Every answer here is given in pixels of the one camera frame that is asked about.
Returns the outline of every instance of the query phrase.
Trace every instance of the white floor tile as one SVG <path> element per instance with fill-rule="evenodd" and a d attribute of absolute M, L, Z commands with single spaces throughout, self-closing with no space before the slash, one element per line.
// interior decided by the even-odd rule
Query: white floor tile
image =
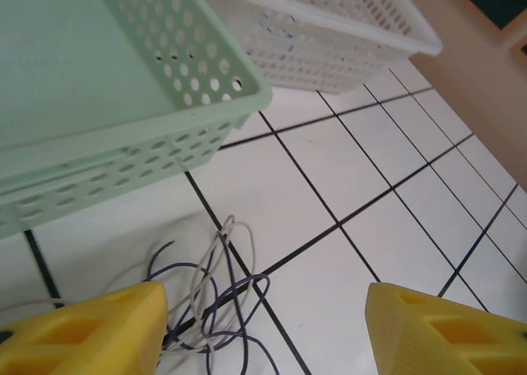
<path fill-rule="evenodd" d="M 390 70 L 385 70 L 366 83 L 368 89 L 378 101 L 385 101 L 392 97 L 407 95 L 408 91 L 395 78 Z"/>
<path fill-rule="evenodd" d="M 273 87 L 273 101 L 263 114 L 274 129 L 281 129 L 316 120 L 332 112 L 315 91 Z"/>
<path fill-rule="evenodd" d="M 401 185 L 397 192 L 452 264 L 457 265 L 482 229 L 430 168 Z"/>
<path fill-rule="evenodd" d="M 280 136 L 339 219 L 389 188 L 336 119 L 294 129 Z"/>
<path fill-rule="evenodd" d="M 458 151 L 451 151 L 432 167 L 482 227 L 501 205 L 500 199 Z"/>
<path fill-rule="evenodd" d="M 428 161 L 452 146 L 411 96 L 389 101 L 383 107 Z"/>
<path fill-rule="evenodd" d="M 409 60 L 404 60 L 389 69 L 410 92 L 420 91 L 431 86 Z"/>
<path fill-rule="evenodd" d="M 395 194 L 373 204 L 344 229 L 383 282 L 436 295 L 452 274 Z"/>
<path fill-rule="evenodd" d="M 374 281 L 340 231 L 271 275 L 268 301 L 312 373 L 377 374 L 364 317 Z"/>
<path fill-rule="evenodd" d="M 527 193 L 518 186 L 507 202 L 507 207 L 527 227 Z"/>
<path fill-rule="evenodd" d="M 246 138 L 253 138 L 259 136 L 260 134 L 270 133 L 271 130 L 265 124 L 265 121 L 262 119 L 259 113 L 253 113 L 244 126 L 241 129 L 234 128 L 229 136 L 225 139 L 224 144 L 238 142 Z"/>
<path fill-rule="evenodd" d="M 456 277 L 452 284 L 448 287 L 448 290 L 446 290 L 443 298 L 483 310 L 483 307 L 479 304 L 476 297 L 470 292 L 469 288 L 465 286 L 459 276 Z"/>
<path fill-rule="evenodd" d="M 459 150 L 499 197 L 505 199 L 516 183 L 483 143 L 473 136 L 462 143 Z"/>
<path fill-rule="evenodd" d="M 467 128 L 467 125 L 464 124 L 437 91 L 418 93 L 415 99 L 453 143 L 457 143 L 470 135 L 470 129 Z"/>
<path fill-rule="evenodd" d="M 255 305 L 257 298 L 254 293 L 251 293 L 250 298 L 242 310 L 245 316 L 250 312 L 250 309 Z M 303 372 L 298 362 L 295 360 L 287 344 L 278 332 L 277 327 L 260 305 L 257 312 L 251 318 L 248 324 L 247 334 L 260 340 L 265 348 L 271 354 L 274 363 L 277 365 L 280 373 L 301 375 Z M 243 343 L 241 339 L 233 341 L 224 349 L 218 350 L 214 356 L 214 374 L 231 374 L 240 373 L 243 363 Z M 184 374 L 204 374 L 206 371 L 206 359 L 204 354 L 196 354 L 186 359 L 174 368 L 180 362 L 179 358 L 162 359 L 156 375 L 171 375 L 174 373 Z M 262 352 L 254 342 L 249 342 L 249 366 L 248 375 L 274 375 L 271 363 L 268 361 L 265 354 Z"/>
<path fill-rule="evenodd" d="M 276 138 L 220 151 L 193 176 L 220 219 L 232 213 L 253 228 L 259 250 L 258 271 L 332 224 Z M 236 239 L 236 248 L 247 251 L 247 244 Z"/>
<path fill-rule="evenodd" d="M 425 164 L 425 160 L 379 105 L 341 118 L 391 184 L 401 181 Z"/>
<path fill-rule="evenodd" d="M 30 248 L 21 234 L 0 240 L 0 307 L 37 298 L 49 298 Z M 29 305 L 0 313 L 0 327 L 53 309 Z"/>
<path fill-rule="evenodd" d="M 376 103 L 375 98 L 363 85 L 360 85 L 350 92 L 339 95 L 329 93 L 323 93 L 322 95 L 329 105 L 331 105 L 335 113 L 358 109 L 359 107 Z"/>
<path fill-rule="evenodd" d="M 527 279 L 527 229 L 508 208 L 503 208 L 488 229 L 488 236 Z"/>
<path fill-rule="evenodd" d="M 139 283 L 152 245 L 175 240 L 159 265 L 195 263 L 214 232 L 211 219 L 183 175 L 35 229 L 60 293 L 72 300 Z M 187 293 L 191 273 L 187 269 L 173 273 L 178 276 L 170 278 L 169 301 Z"/>
<path fill-rule="evenodd" d="M 482 239 L 461 274 L 490 312 L 527 321 L 527 284 L 488 238 Z"/>

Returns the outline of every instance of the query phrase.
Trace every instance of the green plastic basket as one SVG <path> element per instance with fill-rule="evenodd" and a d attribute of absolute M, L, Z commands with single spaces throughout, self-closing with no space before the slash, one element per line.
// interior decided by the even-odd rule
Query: green plastic basket
<path fill-rule="evenodd" d="M 0 11 L 0 237 L 206 163 L 271 101 L 203 0 Z"/>

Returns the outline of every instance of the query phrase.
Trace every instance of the cable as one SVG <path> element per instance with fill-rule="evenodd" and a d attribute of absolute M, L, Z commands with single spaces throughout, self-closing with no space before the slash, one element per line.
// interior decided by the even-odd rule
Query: cable
<path fill-rule="evenodd" d="M 236 280 L 234 266 L 232 263 L 228 245 L 231 242 L 232 233 L 237 227 L 244 228 L 250 237 L 250 249 L 252 262 L 250 265 L 250 276 Z M 247 373 L 249 366 L 249 342 L 256 344 L 265 354 L 268 361 L 273 367 L 275 374 L 279 375 L 277 365 L 274 363 L 271 354 L 265 348 L 264 344 L 247 334 L 246 327 L 256 310 L 260 307 L 270 288 L 270 279 L 265 274 L 254 274 L 256 263 L 256 250 L 254 236 L 250 226 L 247 223 L 237 222 L 234 216 L 229 216 L 224 222 L 222 229 L 217 232 L 208 247 L 202 259 L 197 263 L 178 262 L 167 265 L 159 270 L 154 270 L 156 261 L 161 254 L 171 248 L 174 241 L 169 241 L 159 249 L 154 251 L 155 245 L 147 250 L 146 259 L 142 263 L 130 265 L 119 275 L 129 272 L 138 266 L 143 266 L 143 281 L 154 280 L 167 272 L 178 268 L 192 268 L 194 274 L 190 283 L 189 294 L 183 297 L 169 310 L 169 319 L 166 325 L 166 334 L 161 346 L 160 359 L 169 356 L 185 357 L 190 354 L 205 354 L 207 374 L 211 375 L 214 369 L 215 355 L 221 349 L 224 349 L 234 340 L 241 338 L 243 343 L 243 363 L 240 371 L 241 375 Z M 219 270 L 220 265 L 225 260 L 229 274 L 230 286 L 223 292 L 219 292 L 214 275 Z M 115 281 L 113 279 L 105 288 L 111 286 Z M 253 285 L 257 282 L 263 282 L 263 292 L 259 295 L 258 301 L 250 309 L 249 314 L 244 318 L 243 309 L 247 303 L 249 294 L 253 292 Z M 212 287 L 213 300 L 206 306 L 208 287 Z M 0 313 L 12 310 L 17 307 L 43 303 L 65 303 L 72 302 L 59 298 L 33 299 L 30 301 L 19 302 L 0 308 Z M 220 309 L 225 311 L 218 315 Z M 181 315 L 172 319 L 179 309 L 184 308 Z M 183 324 L 188 315 L 194 323 L 184 328 Z"/>

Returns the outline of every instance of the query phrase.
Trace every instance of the tile floor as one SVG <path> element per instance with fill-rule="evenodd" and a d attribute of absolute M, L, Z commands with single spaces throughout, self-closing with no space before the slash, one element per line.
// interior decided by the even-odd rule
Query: tile floor
<path fill-rule="evenodd" d="M 376 280 L 527 321 L 527 194 L 410 62 L 341 96 L 275 88 L 208 165 L 0 241 L 0 306 L 135 284 L 148 248 L 172 239 L 162 261 L 196 261 L 231 213 L 272 282 L 249 332 L 283 374 L 376 373 Z M 247 262 L 247 236 L 233 243 Z M 172 302 L 188 282 L 166 282 Z M 236 373 L 240 344 L 217 357 L 216 373 Z M 203 372 L 192 358 L 177 373 Z M 255 347 L 249 373 L 272 373 Z"/>

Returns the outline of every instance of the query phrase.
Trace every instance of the yellow plastic part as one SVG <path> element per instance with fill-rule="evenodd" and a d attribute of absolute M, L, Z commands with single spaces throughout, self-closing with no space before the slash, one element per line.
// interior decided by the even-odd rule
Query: yellow plastic part
<path fill-rule="evenodd" d="M 4 326 L 0 375 L 153 375 L 168 312 L 141 283 Z"/>
<path fill-rule="evenodd" d="M 393 284 L 370 286 L 379 375 L 525 375 L 527 325 Z"/>

